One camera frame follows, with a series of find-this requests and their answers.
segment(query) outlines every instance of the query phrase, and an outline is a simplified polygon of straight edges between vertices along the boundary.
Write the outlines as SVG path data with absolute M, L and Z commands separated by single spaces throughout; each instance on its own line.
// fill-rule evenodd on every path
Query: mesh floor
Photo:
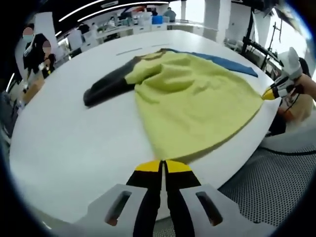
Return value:
M 278 226 L 291 212 L 316 167 L 315 151 L 308 146 L 296 154 L 278 155 L 258 149 L 219 191 L 239 205 L 241 214 L 259 223 Z M 156 222 L 154 237 L 174 237 L 171 218 Z

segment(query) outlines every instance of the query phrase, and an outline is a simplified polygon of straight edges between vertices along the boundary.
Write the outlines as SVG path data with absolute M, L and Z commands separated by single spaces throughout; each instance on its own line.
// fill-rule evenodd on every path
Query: white desk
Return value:
M 240 75 L 259 93 L 272 83 L 232 50 L 184 31 L 124 37 L 78 55 L 47 79 L 15 125 L 10 166 L 31 205 L 74 222 L 85 215 L 90 202 L 115 184 L 126 183 L 137 165 L 154 158 L 137 113 L 134 91 L 90 109 L 84 106 L 82 96 L 98 79 L 132 57 L 162 47 L 213 54 L 252 66 L 259 78 Z M 264 102 L 237 135 L 192 162 L 198 179 L 216 188 L 230 179 L 264 138 L 278 104 L 279 100 Z M 159 218 L 166 215 L 165 206 Z

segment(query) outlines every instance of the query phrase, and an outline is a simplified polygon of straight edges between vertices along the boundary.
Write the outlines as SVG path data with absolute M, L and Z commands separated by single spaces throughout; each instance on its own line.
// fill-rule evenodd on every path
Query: white round table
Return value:
M 98 79 L 136 55 L 173 48 L 212 54 L 251 66 L 259 78 L 241 75 L 259 93 L 272 80 L 251 62 L 184 31 L 161 31 L 109 41 L 58 68 L 19 116 L 12 136 L 10 168 L 18 190 L 35 208 L 75 222 L 87 206 L 154 154 L 137 113 L 134 91 L 93 108 L 83 93 Z M 265 101 L 234 137 L 190 163 L 201 183 L 219 188 L 256 150 L 277 112 L 279 100 Z M 162 205 L 158 218 L 168 216 Z

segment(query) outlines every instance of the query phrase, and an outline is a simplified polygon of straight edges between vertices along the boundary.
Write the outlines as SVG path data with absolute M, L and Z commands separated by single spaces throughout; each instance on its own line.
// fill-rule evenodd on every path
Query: cardboard box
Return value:
M 38 78 L 32 83 L 32 85 L 29 86 L 28 91 L 23 95 L 23 101 L 25 104 L 28 104 L 32 100 L 45 83 L 42 72 L 39 72 L 37 77 Z

